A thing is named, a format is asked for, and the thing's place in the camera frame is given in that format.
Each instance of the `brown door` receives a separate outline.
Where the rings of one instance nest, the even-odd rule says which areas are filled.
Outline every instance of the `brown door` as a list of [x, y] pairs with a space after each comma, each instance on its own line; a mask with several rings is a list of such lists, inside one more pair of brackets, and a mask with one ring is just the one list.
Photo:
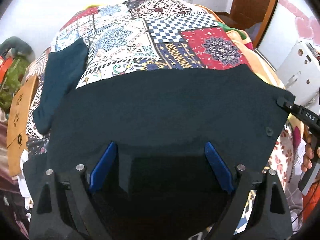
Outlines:
[[242, 29], [263, 21], [270, 0], [233, 0], [230, 18]]

